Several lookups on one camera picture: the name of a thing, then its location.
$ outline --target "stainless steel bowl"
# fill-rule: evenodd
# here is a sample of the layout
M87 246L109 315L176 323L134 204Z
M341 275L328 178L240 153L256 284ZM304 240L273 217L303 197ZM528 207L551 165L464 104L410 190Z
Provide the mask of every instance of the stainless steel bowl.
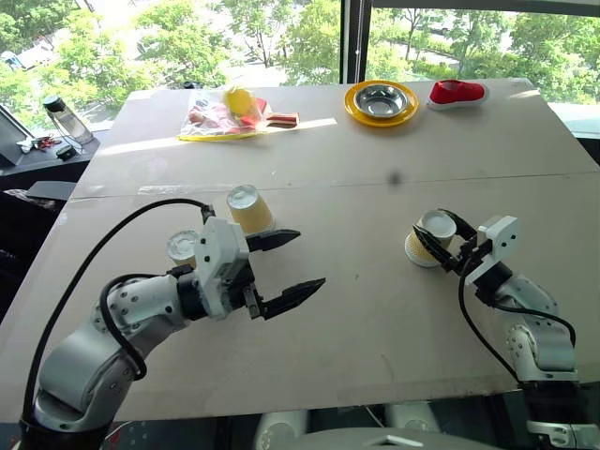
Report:
M402 113L409 104L406 95L391 84L370 84L354 95L354 105L376 119L389 119Z

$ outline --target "plastic bottle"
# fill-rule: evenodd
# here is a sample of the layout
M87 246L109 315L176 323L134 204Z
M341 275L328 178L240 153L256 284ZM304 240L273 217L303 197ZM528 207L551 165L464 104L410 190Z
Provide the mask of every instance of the plastic bottle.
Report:
M46 97L43 103L51 119L60 124L75 141L89 143L94 139L92 132L59 96Z

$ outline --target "red shoe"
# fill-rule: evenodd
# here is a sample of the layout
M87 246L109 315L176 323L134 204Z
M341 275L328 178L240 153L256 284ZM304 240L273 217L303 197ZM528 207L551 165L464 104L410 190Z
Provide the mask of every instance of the red shoe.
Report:
M437 111L479 105L488 98L488 93L488 89L478 82L441 80L433 85L427 105Z

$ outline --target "green foliage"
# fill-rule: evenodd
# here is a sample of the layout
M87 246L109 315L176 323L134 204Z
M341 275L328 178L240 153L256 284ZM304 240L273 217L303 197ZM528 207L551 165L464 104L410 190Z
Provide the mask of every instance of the green foliage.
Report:
M447 44L441 40L436 40L432 37L429 38L427 44L425 45L425 49L429 50L430 52L441 53L446 56L454 56L452 46L450 44Z
M274 36L292 14L292 0L220 0L217 10L223 9L232 16L232 31L246 37L252 56L273 66Z
M454 26L449 33L453 39L454 55L458 58L458 76L475 52L496 52L508 23L500 11L457 9Z
M447 66L445 63L438 65L430 64L425 61L412 61L412 72L423 75L431 80L443 80L447 78L456 78L457 72Z
M396 49L384 44L371 47L367 58L366 80L399 82L402 81L403 74L409 67L409 63L401 59Z
M420 7L407 7L403 9L402 18L410 24L404 59L409 60L416 30L421 30L421 32L418 37L418 44L415 44L419 45L420 50L422 50L423 46L428 42L430 27L435 23L441 22L443 16L444 11L442 9L424 9Z
M76 7L73 0L2 0L0 53L20 53L37 38L63 28L69 12Z
M368 36L369 44L376 45L380 42L386 42L390 45L406 43L409 33L400 28L401 18L402 9L399 8L375 7L372 9Z
M600 20L551 14L519 14L511 33L520 56L515 72L548 101L600 101Z
M17 22L4 12L0 12L0 53L9 50L18 53L23 46L21 30L17 27Z
M229 42L202 24L191 0L163 0L138 18L150 34L142 39L142 60L152 61L167 84L193 81L207 87L225 83L219 64Z
M339 2L313 0L288 27L288 84L331 84L339 77Z
M520 58L507 52L477 52L465 64L462 77L466 79L507 78L518 75Z
M134 65L125 57L125 45L110 32L102 31L95 15L76 11L68 18L70 39L58 48L59 60L51 73L70 88L95 86L95 101L116 112L130 92L154 85L145 65ZM86 92L93 92L85 87Z
M31 90L28 72L13 72L7 64L0 63L0 103L25 123L31 123L34 116Z

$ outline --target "white shoe sole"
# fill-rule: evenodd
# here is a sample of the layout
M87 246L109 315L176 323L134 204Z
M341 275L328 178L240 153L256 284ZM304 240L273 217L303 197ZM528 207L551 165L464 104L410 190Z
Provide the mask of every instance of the white shoe sole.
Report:
M484 87L484 96L479 98L478 100L471 101L453 101L452 103L436 103L431 98L427 99L427 105L429 108L435 111L444 111L451 110L453 108L462 108L465 106L476 106L481 105L484 101L486 101L489 97L489 89L483 83L479 83Z

